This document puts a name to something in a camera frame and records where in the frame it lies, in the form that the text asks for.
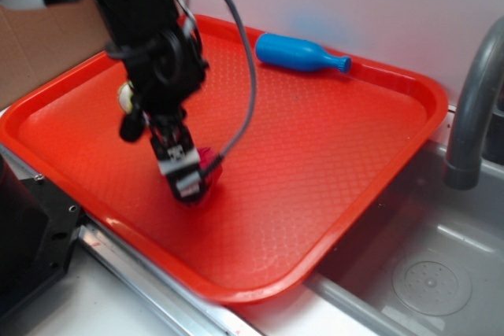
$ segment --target blue plastic bottle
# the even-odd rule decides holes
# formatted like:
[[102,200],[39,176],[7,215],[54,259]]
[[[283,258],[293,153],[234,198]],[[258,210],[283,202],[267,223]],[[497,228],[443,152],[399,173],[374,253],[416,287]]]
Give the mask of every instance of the blue plastic bottle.
[[255,53],[259,61],[293,70],[312,72],[321,68],[350,70],[350,57],[335,57],[315,42],[266,33],[259,37]]

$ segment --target faucet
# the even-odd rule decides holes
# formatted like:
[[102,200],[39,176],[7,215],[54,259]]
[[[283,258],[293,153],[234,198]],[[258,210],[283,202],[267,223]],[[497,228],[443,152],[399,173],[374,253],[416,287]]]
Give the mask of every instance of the faucet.
[[443,179],[475,187],[482,157],[504,165],[504,17],[490,28],[465,79],[444,160]]

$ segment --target sink drain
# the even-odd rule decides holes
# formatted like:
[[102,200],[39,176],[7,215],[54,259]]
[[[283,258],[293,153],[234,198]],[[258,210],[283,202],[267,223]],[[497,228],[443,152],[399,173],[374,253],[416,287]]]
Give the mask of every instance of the sink drain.
[[392,282],[402,303],[425,315],[453,314],[471,297],[471,281],[465,269],[434,253],[399,262]]

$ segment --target orange plastic tray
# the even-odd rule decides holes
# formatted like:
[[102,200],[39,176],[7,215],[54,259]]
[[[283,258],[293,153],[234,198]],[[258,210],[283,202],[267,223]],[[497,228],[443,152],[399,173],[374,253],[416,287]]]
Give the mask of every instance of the orange plastic tray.
[[[233,24],[198,25],[211,67],[185,105],[187,124],[197,146],[219,150],[245,116],[248,71]],[[261,34],[248,33],[252,44]],[[158,267],[225,304],[302,281],[447,111],[432,80],[359,57],[345,76],[258,63],[249,131],[209,202],[183,209],[148,135],[118,136],[125,79],[121,63],[99,54],[13,105],[0,140]]]

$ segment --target sink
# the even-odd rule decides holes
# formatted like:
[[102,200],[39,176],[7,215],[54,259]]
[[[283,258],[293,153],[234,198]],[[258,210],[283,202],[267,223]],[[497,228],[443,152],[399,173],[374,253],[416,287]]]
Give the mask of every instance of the sink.
[[484,162],[476,188],[452,190],[445,151],[425,145],[308,282],[378,334],[504,332],[504,170]]

